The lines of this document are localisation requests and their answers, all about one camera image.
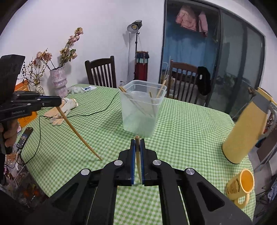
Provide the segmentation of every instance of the transparent plastic box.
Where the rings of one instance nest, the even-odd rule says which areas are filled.
[[[161,84],[133,80],[120,91],[123,128],[142,137],[151,137],[156,126],[159,109],[166,95],[167,87]]]

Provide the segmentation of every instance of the vase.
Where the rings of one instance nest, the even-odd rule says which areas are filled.
[[[37,85],[35,85],[35,91],[37,91],[40,94],[45,95],[44,89],[43,87],[40,85],[40,83],[38,83]]]
[[[50,77],[52,80],[53,88],[55,89],[56,95],[60,98],[64,98],[68,95],[66,84],[67,79],[65,76],[65,68],[60,67],[58,69],[50,70]]]

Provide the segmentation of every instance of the sliding glass door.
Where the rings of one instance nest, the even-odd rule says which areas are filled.
[[[240,18],[221,11],[221,38],[216,77],[208,107],[239,114],[249,102],[248,88],[260,83],[264,37]]]

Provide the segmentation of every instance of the pink clothing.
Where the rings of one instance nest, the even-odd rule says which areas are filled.
[[[189,6],[182,6],[176,18],[176,23],[182,27],[196,31],[196,17],[194,11]]]
[[[208,36],[208,23],[203,11],[199,14],[199,32],[203,32],[204,37]]]

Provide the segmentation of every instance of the table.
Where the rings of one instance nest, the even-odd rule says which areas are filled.
[[[75,98],[79,103],[69,116],[101,111],[118,92],[118,89],[98,86],[88,93],[69,94],[68,98]],[[40,110],[38,115],[43,115],[47,110]],[[130,140],[135,137],[123,129],[119,94],[106,111],[69,120],[104,160],[100,161],[93,155],[65,121],[61,126],[52,127],[48,119],[40,117],[40,146],[27,168],[48,196],[54,194],[81,169],[101,169],[117,159],[120,151],[129,149]],[[22,151],[24,161],[30,159],[37,149],[39,119],[28,126],[33,127],[34,131]],[[154,134],[145,139],[145,145],[156,151],[158,158],[173,168],[196,169],[225,193],[225,185],[230,178],[244,168],[253,172],[248,157],[234,165],[222,153],[221,145],[233,126],[230,116],[223,112],[164,98]],[[253,219],[254,209],[255,192],[252,191],[250,201],[243,211]],[[137,171],[132,187],[118,187],[114,224],[162,224],[158,187],[140,185]]]

